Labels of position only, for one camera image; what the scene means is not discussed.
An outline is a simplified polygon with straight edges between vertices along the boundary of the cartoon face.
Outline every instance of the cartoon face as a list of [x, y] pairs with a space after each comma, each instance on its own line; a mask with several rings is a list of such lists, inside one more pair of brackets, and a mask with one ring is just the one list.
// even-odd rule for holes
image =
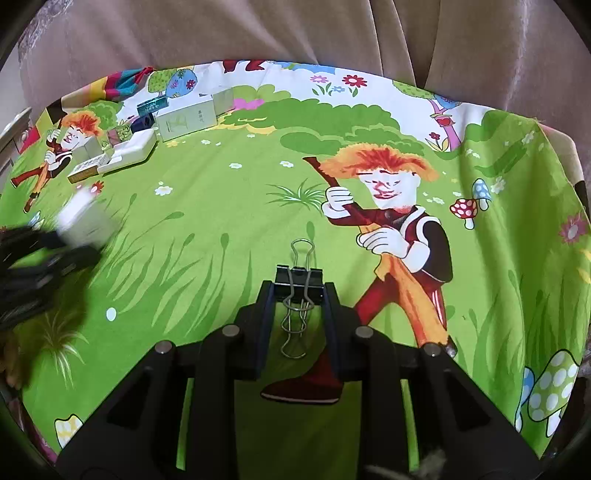
[[71, 125], [68, 127], [68, 130], [66, 130], [66, 134], [60, 144], [65, 150], [73, 150], [82, 140], [84, 140], [84, 137], [85, 135], [82, 133], [82, 130]]
[[405, 210], [417, 203], [417, 188], [421, 177], [410, 171], [391, 173], [387, 170], [369, 170], [358, 174], [369, 189], [378, 208]]

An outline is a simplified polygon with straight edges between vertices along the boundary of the white glove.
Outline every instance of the white glove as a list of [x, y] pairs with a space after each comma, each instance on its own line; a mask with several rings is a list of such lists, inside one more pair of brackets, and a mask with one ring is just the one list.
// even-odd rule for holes
[[59, 136], [60, 136], [60, 129], [53, 130], [49, 135], [47, 135], [47, 141], [48, 142], [53, 142]]
[[330, 208], [336, 212], [342, 212], [345, 205], [354, 202], [351, 192], [345, 187], [329, 187], [326, 189], [326, 199], [329, 201]]
[[376, 255], [389, 253], [398, 258], [406, 257], [410, 247], [398, 230], [387, 226], [358, 235], [357, 243]]
[[53, 153], [51, 150], [47, 150], [47, 152], [45, 153], [45, 161], [47, 163], [49, 163], [49, 165], [51, 165], [52, 163], [55, 163], [56, 154]]

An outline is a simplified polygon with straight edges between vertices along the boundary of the red shoe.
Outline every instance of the red shoe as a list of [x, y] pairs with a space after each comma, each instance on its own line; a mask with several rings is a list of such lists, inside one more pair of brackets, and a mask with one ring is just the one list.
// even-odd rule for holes
[[261, 397], [285, 403], [332, 405], [339, 401], [342, 391], [343, 384], [321, 385], [305, 377], [297, 377], [267, 385], [261, 391]]

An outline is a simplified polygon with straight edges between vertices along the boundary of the red mushroom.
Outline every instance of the red mushroom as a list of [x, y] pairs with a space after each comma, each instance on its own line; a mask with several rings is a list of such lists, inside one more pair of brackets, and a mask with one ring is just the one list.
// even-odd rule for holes
[[474, 221], [472, 219], [478, 214], [476, 200], [458, 199], [449, 209], [455, 216], [465, 220], [464, 226], [468, 230], [474, 228]]

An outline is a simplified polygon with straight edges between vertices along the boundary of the blue mushroom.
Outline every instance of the blue mushroom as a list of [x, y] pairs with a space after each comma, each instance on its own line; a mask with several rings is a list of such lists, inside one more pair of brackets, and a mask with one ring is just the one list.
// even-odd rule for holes
[[488, 190], [488, 185], [482, 179], [476, 179], [472, 184], [472, 198], [478, 200], [480, 210], [484, 211], [488, 208], [488, 202], [492, 201], [491, 193]]

